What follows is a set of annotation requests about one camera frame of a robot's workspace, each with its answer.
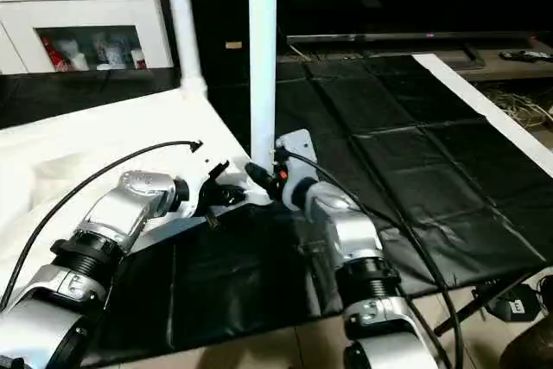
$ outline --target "floor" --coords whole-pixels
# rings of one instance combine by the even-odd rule
[[[539,279],[548,274],[553,274],[553,268],[536,274],[527,283],[535,289]],[[452,291],[450,294],[457,309],[472,299],[470,288]],[[415,303],[432,327],[448,316],[439,296],[420,298]],[[474,314],[462,324],[465,343],[464,367],[499,369],[499,356],[507,344],[542,318],[543,314],[540,314],[532,323],[504,323],[485,310],[483,314]],[[453,334],[448,332],[441,340],[450,359],[453,359]],[[285,328],[212,347],[202,347],[111,368],[341,369],[342,351],[346,344],[341,318],[334,317],[296,328]]]

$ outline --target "wire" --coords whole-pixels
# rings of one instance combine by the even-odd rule
[[[19,254],[19,258],[17,259],[16,266],[14,267],[14,270],[11,272],[10,280],[8,281],[8,285],[6,286],[6,290],[4,291],[2,295],[2,301],[0,301],[0,312],[2,312],[7,306],[8,302],[10,301],[11,294],[13,293],[14,288],[16,287],[17,278],[19,277],[19,274],[21,273],[21,269],[23,267],[23,264],[25,263],[25,259],[27,259],[27,256],[29,255],[29,252],[31,250],[31,247],[33,246],[33,243],[36,241],[36,238],[41,233],[42,229],[49,220],[52,219],[52,217],[71,199],[73,198],[82,188],[84,188],[86,185],[88,185],[91,181],[94,181],[95,179],[98,179],[101,175],[106,173],[107,171],[117,167],[118,165],[127,162],[128,160],[140,156],[144,153],[147,153],[151,150],[160,149],[162,147],[169,147],[169,146],[178,146],[178,145],[187,145],[192,148],[192,150],[196,150],[198,147],[201,146],[200,143],[196,142],[190,142],[190,141],[174,141],[174,142],[165,142],[165,143],[158,143],[154,144],[152,146],[146,147],[141,150],[137,150],[134,153],[130,153],[127,156],[121,157],[120,159],[117,159],[115,162],[108,164],[107,166],[101,168],[98,172],[88,176],[85,180],[83,180],[79,185],[77,185],[75,188],[73,188],[68,194],[66,194],[61,200],[54,205],[52,209],[46,214],[44,218],[42,218],[41,222],[36,226],[34,231],[31,233],[29,239],[25,243],[25,246],[23,247],[21,254]]]
[[[407,296],[407,294],[404,291],[404,288],[401,285],[397,287],[397,290],[399,291],[399,294],[401,295],[401,297],[405,299],[405,301],[407,302],[407,305],[415,315],[416,319],[419,320],[419,322],[421,323],[421,326],[423,326],[424,331],[426,332],[430,341],[434,345],[434,348],[438,352],[438,355],[442,360],[443,364],[446,366],[447,369],[451,369],[452,368],[451,360],[449,360],[448,353],[445,351],[442,344],[440,343],[438,336],[435,335],[429,323],[424,318],[423,313],[421,313],[421,310],[419,310],[418,307],[415,305],[415,303],[413,302],[413,299],[410,296]]]
[[[338,179],[336,179],[330,172],[328,172],[327,170],[325,170],[323,167],[319,166],[317,163],[313,162],[312,160],[308,159],[307,157],[298,155],[284,148],[276,149],[276,155],[284,156],[284,158],[286,158],[286,156],[293,157],[315,168],[321,175],[325,176],[328,181],[330,181],[337,188],[340,188],[347,196],[349,196],[353,200],[353,202],[355,202],[355,204],[358,205],[359,210],[362,213],[364,213],[368,217],[371,217],[371,215],[376,216],[388,222],[390,225],[395,226],[398,230],[405,230],[407,232],[407,236],[410,238],[411,244],[415,248],[418,255],[421,257],[421,260],[428,268],[432,278],[434,278],[434,281],[437,284],[443,296],[443,300],[446,303],[448,312],[451,316],[451,320],[453,321],[454,338],[455,338],[455,366],[454,367],[455,369],[462,369],[463,359],[464,359],[464,345],[463,345],[463,338],[461,333],[461,324],[459,322],[459,316],[457,315],[457,311],[455,310],[453,301],[449,296],[448,286],[446,285],[446,282],[442,273],[438,269],[438,266],[436,265],[434,259],[430,256],[429,251],[424,246],[424,243],[422,242],[420,237],[416,235],[412,227],[410,227],[409,224],[407,224],[404,220],[402,221],[403,224],[400,225],[397,221],[395,221],[385,213],[381,213],[371,207],[368,207],[359,199],[359,197],[356,194],[354,194],[352,191],[350,191],[345,186],[343,186],[340,183],[340,181],[338,181]]]

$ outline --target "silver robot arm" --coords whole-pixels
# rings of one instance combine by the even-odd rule
[[[0,314],[0,367],[77,366],[121,259],[149,219],[175,211],[181,202],[186,202],[181,215],[189,217],[245,199],[243,189],[215,181],[228,162],[217,164],[210,157],[206,163],[188,181],[159,173],[124,173],[69,240],[54,242],[54,261],[43,265]]]
[[[316,162],[306,130],[282,136],[277,147]],[[308,222],[324,230],[343,303],[346,368],[437,369],[407,302],[398,294],[400,277],[386,260],[372,220],[343,191],[318,181],[306,163],[289,158],[285,170],[269,175],[256,165],[246,171],[291,210],[302,210]]]

